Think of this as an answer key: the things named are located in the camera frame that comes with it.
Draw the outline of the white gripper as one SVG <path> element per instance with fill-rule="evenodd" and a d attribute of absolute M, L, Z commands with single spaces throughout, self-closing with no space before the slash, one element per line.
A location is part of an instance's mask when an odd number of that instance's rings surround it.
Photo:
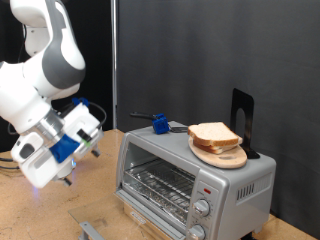
<path fill-rule="evenodd" d="M 48 114 L 18 139 L 18 165 L 36 188 L 43 188 L 51 180 L 62 179 L 64 186 L 72 182 L 66 178 L 73 162 L 88 152 L 99 157 L 101 151 L 100 122 L 79 103 L 64 118 L 50 110 Z"/>

